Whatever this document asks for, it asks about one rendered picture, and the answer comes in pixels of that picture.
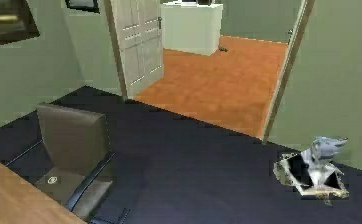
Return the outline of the brown office chair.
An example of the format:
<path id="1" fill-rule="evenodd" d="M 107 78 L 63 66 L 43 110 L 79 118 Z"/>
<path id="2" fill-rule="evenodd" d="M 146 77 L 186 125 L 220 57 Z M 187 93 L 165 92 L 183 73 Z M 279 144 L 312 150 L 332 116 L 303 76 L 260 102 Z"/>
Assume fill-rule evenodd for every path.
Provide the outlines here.
<path id="1" fill-rule="evenodd" d="M 115 182 L 106 116 L 102 113 L 41 103 L 36 108 L 42 144 L 52 168 L 34 186 L 88 224 L 122 224 L 97 215 Z"/>

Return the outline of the white panelled room door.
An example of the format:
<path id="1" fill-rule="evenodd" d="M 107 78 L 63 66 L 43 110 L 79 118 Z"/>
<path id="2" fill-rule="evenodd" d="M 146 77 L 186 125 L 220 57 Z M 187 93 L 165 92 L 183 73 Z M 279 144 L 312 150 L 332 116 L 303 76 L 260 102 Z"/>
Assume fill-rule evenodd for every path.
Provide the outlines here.
<path id="1" fill-rule="evenodd" d="M 111 0 L 127 98 L 164 76 L 160 0 Z"/>

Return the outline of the white cabinet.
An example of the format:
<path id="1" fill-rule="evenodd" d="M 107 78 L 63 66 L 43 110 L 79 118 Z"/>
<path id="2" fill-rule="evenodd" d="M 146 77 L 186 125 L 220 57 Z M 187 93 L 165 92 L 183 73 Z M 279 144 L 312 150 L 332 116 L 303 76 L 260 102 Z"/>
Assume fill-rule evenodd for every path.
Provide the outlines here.
<path id="1" fill-rule="evenodd" d="M 165 49 L 205 56 L 218 49 L 222 4 L 173 1 L 161 4 L 160 10 Z"/>

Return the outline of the grey crumpled floor object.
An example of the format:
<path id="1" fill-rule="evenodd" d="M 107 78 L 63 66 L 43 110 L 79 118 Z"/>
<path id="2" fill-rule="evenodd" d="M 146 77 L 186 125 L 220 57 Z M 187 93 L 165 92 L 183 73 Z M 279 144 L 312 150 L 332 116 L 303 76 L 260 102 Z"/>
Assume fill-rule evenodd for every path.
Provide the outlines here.
<path id="1" fill-rule="evenodd" d="M 343 172 L 332 163 L 347 142 L 347 138 L 316 136 L 308 149 L 282 154 L 273 173 L 282 185 L 294 187 L 301 196 L 315 197 L 331 206 L 332 197 L 349 196 L 341 179 Z"/>

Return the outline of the small black framed picture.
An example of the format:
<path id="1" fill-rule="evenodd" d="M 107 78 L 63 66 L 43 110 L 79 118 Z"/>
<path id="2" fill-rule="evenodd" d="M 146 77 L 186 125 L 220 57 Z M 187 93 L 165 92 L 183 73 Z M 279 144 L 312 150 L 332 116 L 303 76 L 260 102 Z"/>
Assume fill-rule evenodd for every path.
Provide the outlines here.
<path id="1" fill-rule="evenodd" d="M 93 13 L 100 12 L 97 0 L 65 0 L 65 3 L 69 9 Z"/>

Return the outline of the brown wooden table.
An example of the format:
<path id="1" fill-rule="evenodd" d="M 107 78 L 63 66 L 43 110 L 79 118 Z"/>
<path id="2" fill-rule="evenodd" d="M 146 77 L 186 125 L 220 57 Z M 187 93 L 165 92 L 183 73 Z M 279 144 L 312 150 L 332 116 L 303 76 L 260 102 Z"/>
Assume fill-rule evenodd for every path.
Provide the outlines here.
<path id="1" fill-rule="evenodd" d="M 0 224 L 86 224 L 0 163 Z"/>

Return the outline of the dark framed wall picture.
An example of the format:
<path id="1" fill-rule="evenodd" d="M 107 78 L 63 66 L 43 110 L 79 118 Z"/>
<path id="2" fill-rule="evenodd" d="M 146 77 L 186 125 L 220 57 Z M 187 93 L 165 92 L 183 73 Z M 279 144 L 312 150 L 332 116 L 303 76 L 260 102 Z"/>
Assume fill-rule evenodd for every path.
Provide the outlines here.
<path id="1" fill-rule="evenodd" d="M 27 0 L 0 0 L 0 45 L 39 36 Z"/>

